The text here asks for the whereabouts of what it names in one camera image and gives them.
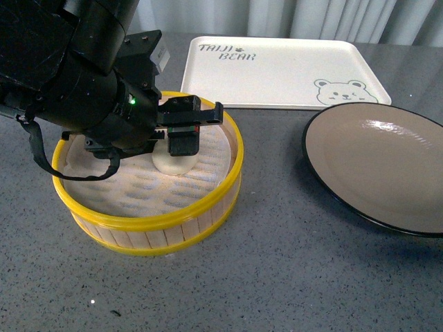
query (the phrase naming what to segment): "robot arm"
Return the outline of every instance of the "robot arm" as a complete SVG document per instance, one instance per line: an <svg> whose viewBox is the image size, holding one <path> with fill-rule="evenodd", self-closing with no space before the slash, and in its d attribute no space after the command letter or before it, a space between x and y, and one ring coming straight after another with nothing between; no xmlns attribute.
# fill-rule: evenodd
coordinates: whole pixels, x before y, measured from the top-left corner
<svg viewBox="0 0 443 332"><path fill-rule="evenodd" d="M35 118L85 135L86 150L111 160L152 152L162 138L156 129L164 127L172 156L196 154L199 126L223 121L220 103L200 112L196 96L159 106L155 76L169 53L160 31L126 36L137 4L138 0L0 3L0 114L17 118L31 134L39 165L44 163L43 145L39 146Z"/></svg>

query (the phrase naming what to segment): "plate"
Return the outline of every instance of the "plate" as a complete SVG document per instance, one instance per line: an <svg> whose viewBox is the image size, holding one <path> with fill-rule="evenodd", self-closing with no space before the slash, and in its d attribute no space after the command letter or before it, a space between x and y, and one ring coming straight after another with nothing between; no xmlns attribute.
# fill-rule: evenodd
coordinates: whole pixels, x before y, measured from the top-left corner
<svg viewBox="0 0 443 332"><path fill-rule="evenodd" d="M181 91L231 108L391 103L357 48L337 40L198 37L190 43Z"/></svg>
<svg viewBox="0 0 443 332"><path fill-rule="evenodd" d="M382 104L315 115L303 154L320 182L357 214L386 227L443 235L443 127Z"/></svg>

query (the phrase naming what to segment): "black strap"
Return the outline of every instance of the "black strap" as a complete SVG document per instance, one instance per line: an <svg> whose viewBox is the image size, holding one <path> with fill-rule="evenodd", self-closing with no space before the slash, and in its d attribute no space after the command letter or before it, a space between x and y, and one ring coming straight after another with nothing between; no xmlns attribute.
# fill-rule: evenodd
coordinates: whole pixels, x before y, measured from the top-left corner
<svg viewBox="0 0 443 332"><path fill-rule="evenodd" d="M31 152L34 155L34 161L42 169L44 169L48 173L58 178L63 178L64 180L72 180L72 181L100 181L100 180L105 180L110 176L113 176L120 167L120 156L118 155L118 152L115 149L110 149L108 155L109 166L106 173L104 173L103 175L101 176L90 175L85 178L78 176L63 175L59 171L53 169L52 166L49 164L48 160L46 159L46 154L44 153L44 146L43 146L42 130L40 129L39 124L36 123L34 120L22 120L20 118L17 118L17 121L20 122L21 126L30 134L29 143L30 143Z"/></svg>

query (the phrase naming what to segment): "yellow rim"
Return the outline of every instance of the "yellow rim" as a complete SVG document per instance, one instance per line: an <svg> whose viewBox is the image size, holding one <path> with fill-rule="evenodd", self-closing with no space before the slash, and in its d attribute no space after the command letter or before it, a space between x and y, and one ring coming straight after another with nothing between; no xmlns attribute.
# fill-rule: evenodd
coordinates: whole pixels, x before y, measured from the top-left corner
<svg viewBox="0 0 443 332"><path fill-rule="evenodd" d="M78 221L78 218L76 216L73 216L73 217L75 219L75 222L80 226L80 228L82 228L90 237L92 237L94 240L96 240L99 244L101 244L102 246L104 246L104 247L106 247L108 249L111 249L113 251L120 252L120 253L123 253L123 254L126 254L126 255L136 255L136 256L166 255L166 254L169 254L171 252L175 252L175 251L187 248L189 246L192 246L192 245L200 242L201 240L205 239L206 237L211 235L213 232L215 232L217 230L217 228L219 228L226 221L226 219L228 218L229 214L232 212L232 210L233 210L233 208L235 206L235 202L237 200L239 191L240 191L241 182L242 182L242 177L240 176L240 178L239 178L239 185L238 185L237 191L235 193L234 199L233 199L232 203L229 205L229 208L227 209L227 211L225 211L223 216L221 216L221 218L219 220L217 220L217 222L215 222L212 226L210 226L209 228L207 228L203 232L199 233L195 237L193 237L193 238L191 238L189 240L186 240L186 241L184 241L182 243L174 244L174 245L167 246L167 247L137 249L137 248L124 248L124 247L114 246L112 244L109 244L106 241L103 241L102 239L99 239L99 238L93 236Z"/></svg>
<svg viewBox="0 0 443 332"><path fill-rule="evenodd" d="M166 96L183 96L188 95L186 93L179 93L173 91L164 91L163 95ZM203 98L201 101L210 107L214 107L215 104L209 102ZM239 132L237 125L234 120L224 112L224 119L227 120L230 126L234 129L235 137L237 139L237 158L235 159L232 170L228 173L226 178L220 183L220 185L215 188L211 193L198 200L197 202L185 207L183 209L170 212L167 214L162 214L158 216L147 216L147 217L134 217L127 218L121 216L109 216L107 214L99 213L89 208L79 204L65 191L62 181L60 178L53 176L53 183L56 192L60 196L61 200L65 205L74 213L81 216L88 222L98 225L103 228L110 228L114 230L121 231L132 231L132 232L147 232L152 230L163 230L166 228L171 228L176 225L181 225L182 223L196 218L205 211L208 211L215 204L217 204L233 186L234 182L240 175L244 156L244 146L242 136ZM59 167L60 155L62 153L63 147L66 144L65 141L61 140L58 142L55 148L52 165L55 169Z"/></svg>

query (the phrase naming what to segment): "bear illustration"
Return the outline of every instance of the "bear illustration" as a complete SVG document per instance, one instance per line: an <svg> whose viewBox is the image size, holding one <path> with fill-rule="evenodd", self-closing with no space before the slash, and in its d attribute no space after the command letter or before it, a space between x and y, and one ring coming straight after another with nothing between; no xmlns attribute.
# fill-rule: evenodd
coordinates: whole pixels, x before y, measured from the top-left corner
<svg viewBox="0 0 443 332"><path fill-rule="evenodd" d="M348 83L316 80L317 99L324 105L336 105L344 102L379 102L368 90L366 84L352 80Z"/></svg>

